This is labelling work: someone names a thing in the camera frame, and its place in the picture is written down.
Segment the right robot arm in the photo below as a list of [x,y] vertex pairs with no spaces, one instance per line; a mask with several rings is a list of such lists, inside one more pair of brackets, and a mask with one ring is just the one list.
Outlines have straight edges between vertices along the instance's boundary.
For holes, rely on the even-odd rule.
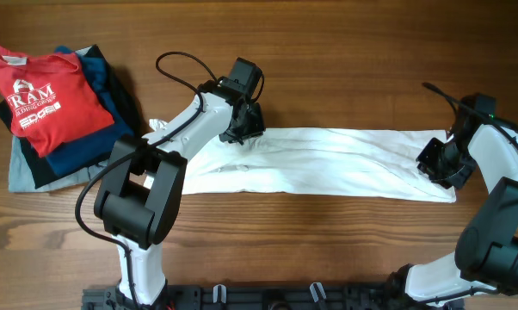
[[496,117],[493,97],[477,93],[447,102],[455,116],[447,140],[433,138],[417,156],[417,168],[444,189],[462,189],[480,170],[488,197],[454,252],[399,270],[387,295],[402,308],[518,295],[518,127]]

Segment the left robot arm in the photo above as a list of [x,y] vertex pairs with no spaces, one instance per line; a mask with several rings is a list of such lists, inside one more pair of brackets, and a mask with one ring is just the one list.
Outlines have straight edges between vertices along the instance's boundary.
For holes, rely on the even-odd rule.
[[189,161],[210,141],[242,144],[265,130],[257,101],[262,70],[239,58],[228,76],[194,88],[190,105],[164,128],[114,144],[94,206],[120,255],[120,282],[84,291],[84,309],[166,309],[162,243],[178,215]]

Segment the white t-shirt black print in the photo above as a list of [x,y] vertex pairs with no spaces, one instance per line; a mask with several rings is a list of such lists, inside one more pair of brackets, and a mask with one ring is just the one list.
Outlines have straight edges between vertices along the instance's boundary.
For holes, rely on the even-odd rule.
[[416,157],[442,130],[269,128],[243,144],[211,139],[188,163],[183,194],[277,193],[371,196],[453,203]]

